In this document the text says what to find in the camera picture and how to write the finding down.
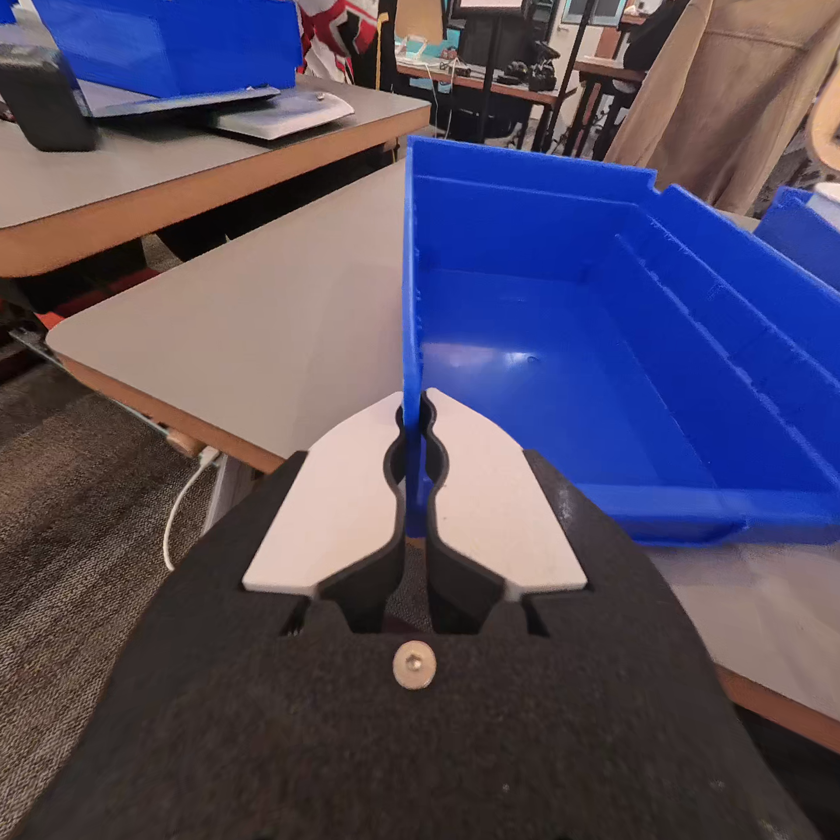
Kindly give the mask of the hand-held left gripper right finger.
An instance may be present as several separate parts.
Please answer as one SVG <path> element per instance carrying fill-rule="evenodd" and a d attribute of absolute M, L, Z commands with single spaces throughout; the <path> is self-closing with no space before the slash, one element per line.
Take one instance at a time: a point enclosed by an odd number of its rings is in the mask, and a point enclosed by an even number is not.
<path fill-rule="evenodd" d="M 477 634 L 501 603 L 587 577 L 520 444 L 436 387 L 422 396 L 427 596 L 435 632 Z"/>

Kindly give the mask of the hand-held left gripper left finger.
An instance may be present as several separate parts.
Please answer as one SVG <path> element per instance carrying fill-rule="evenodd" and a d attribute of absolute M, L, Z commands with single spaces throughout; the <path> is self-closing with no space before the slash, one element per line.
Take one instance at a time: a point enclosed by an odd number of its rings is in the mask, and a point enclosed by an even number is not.
<path fill-rule="evenodd" d="M 334 603 L 379 633 L 404 574 L 403 396 L 343 420 L 302 462 L 243 578 L 247 592 Z"/>

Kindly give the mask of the small black device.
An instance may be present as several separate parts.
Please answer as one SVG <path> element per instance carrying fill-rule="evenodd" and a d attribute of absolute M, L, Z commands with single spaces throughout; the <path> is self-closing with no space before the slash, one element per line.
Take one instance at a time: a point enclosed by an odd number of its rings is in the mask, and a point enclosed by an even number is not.
<path fill-rule="evenodd" d="M 27 142 L 38 151 L 97 149 L 98 130 L 87 100 L 58 49 L 2 44 L 1 93 Z"/>

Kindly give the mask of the grey pouch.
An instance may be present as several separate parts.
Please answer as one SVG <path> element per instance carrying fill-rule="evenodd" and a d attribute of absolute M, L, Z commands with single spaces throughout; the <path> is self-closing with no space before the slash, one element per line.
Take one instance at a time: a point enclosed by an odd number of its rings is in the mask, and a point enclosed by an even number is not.
<path fill-rule="evenodd" d="M 235 91 L 155 98 L 87 80 L 80 80 L 79 87 L 91 116 L 97 120 L 146 117 L 196 109 L 219 109 L 263 102 L 281 93 L 280 89 L 274 87 L 249 87 Z"/>
<path fill-rule="evenodd" d="M 207 127 L 254 141 L 273 142 L 354 114 L 347 101 L 331 92 L 296 88 L 260 101 L 253 108 L 213 113 L 207 119 Z"/>

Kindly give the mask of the wood-edged table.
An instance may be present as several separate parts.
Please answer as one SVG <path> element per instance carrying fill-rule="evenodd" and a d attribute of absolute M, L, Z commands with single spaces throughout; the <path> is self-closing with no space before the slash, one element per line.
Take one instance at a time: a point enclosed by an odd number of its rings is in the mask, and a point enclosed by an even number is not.
<path fill-rule="evenodd" d="M 430 106 L 299 76 L 353 113 L 257 145 L 219 133 L 102 129 L 90 152 L 47 153 L 1 128 L 1 277 L 37 277 L 427 126 Z"/>

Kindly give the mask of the wood-top desk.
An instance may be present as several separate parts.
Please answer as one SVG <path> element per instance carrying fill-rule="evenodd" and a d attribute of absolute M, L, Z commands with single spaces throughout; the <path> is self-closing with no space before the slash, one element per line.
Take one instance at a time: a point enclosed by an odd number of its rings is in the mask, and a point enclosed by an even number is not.
<path fill-rule="evenodd" d="M 459 59 L 442 61 L 432 58 L 429 61 L 397 58 L 398 73 L 411 78 L 427 78 L 436 83 L 449 84 L 451 88 L 467 88 L 482 91 L 485 88 L 485 68 L 467 65 Z M 542 107 L 542 115 L 535 130 L 531 151 L 537 151 L 549 122 L 554 114 L 559 114 L 566 100 L 578 93 L 578 87 L 561 92 L 560 89 L 551 91 L 531 91 L 525 84 L 506 85 L 500 83 L 499 75 L 494 73 L 489 87 L 490 95 L 497 95 L 508 99 L 528 102 L 529 106 Z"/>

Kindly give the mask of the blue plastic bin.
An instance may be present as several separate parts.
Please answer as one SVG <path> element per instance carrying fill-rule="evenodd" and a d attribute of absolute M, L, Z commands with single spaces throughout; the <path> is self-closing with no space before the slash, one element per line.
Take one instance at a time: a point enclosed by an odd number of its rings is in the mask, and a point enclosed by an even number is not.
<path fill-rule="evenodd" d="M 277 1 L 34 1 L 76 76 L 156 98 L 295 85 L 298 8 Z"/>
<path fill-rule="evenodd" d="M 412 137 L 403 387 L 637 542 L 838 541 L 838 292 L 656 173 Z"/>
<path fill-rule="evenodd" d="M 754 234 L 823 283 L 839 290 L 839 232 L 807 206 L 811 193 L 783 185 Z"/>

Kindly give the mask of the red object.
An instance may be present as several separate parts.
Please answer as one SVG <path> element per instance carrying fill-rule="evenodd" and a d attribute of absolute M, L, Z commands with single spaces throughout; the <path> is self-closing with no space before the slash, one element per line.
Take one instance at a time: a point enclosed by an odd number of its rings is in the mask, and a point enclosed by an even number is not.
<path fill-rule="evenodd" d="M 159 270 L 146 267 L 115 280 L 79 278 L 63 284 L 52 281 L 45 293 L 45 300 L 36 307 L 36 317 L 47 330 L 51 330 L 68 318 L 160 274 Z"/>

